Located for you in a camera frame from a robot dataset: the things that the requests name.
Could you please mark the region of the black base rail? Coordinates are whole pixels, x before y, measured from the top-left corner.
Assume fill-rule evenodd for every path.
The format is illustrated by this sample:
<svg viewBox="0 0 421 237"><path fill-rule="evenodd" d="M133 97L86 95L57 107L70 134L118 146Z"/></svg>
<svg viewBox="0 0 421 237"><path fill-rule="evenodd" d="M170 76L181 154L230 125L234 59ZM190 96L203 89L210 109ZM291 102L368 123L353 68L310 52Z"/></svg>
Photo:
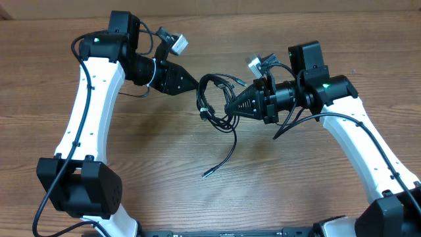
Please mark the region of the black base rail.
<svg viewBox="0 0 421 237"><path fill-rule="evenodd" d="M315 234L312 227L285 227L281 230L227 230L172 232L169 230L143 231L141 237L311 237Z"/></svg>

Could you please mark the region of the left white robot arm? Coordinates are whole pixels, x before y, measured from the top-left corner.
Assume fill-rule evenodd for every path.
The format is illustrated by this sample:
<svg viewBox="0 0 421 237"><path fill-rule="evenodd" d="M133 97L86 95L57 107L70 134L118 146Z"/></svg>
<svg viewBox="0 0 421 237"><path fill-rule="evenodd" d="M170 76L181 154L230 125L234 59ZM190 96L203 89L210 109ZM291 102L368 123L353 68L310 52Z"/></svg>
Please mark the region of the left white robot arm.
<svg viewBox="0 0 421 237"><path fill-rule="evenodd" d="M168 60L188 45L183 34L165 28L148 52L138 53L139 34L147 25L128 11L113 11L106 30L76 38L72 53L80 82L68 126L52 158L38 161L36 174L52 203L91 225L100 236L141 236L140 223L122 205L122 180L107 165L107 138L116 98L127 80L168 95L193 91L198 83L187 70Z"/></svg>

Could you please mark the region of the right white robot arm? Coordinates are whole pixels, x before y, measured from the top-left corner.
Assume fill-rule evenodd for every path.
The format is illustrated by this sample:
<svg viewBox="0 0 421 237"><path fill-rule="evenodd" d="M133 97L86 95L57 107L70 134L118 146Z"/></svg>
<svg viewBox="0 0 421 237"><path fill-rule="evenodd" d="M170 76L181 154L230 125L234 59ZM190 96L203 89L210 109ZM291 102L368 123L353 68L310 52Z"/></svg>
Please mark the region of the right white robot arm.
<svg viewBox="0 0 421 237"><path fill-rule="evenodd" d="M331 76L319 42L288 49L293 80L276 83L274 55L254 56L248 67L255 80L227 104L229 115L278 122L281 111L298 107L336 139L362 182L367 209L358 217L338 216L311 227L284 228L283 236L419 236L420 179L395 156L364 109L346 76Z"/></svg>

